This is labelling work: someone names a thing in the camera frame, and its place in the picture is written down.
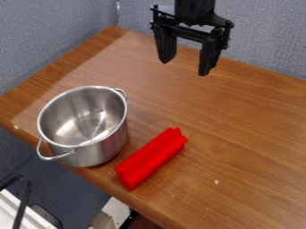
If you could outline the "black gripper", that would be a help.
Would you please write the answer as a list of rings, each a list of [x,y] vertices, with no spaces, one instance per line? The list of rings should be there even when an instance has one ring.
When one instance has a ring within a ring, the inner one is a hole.
[[[202,43],[198,74],[206,76],[216,66],[220,50],[228,48],[234,23],[215,13],[215,0],[175,0],[172,6],[151,7],[158,56],[167,64],[176,55],[176,39]]]

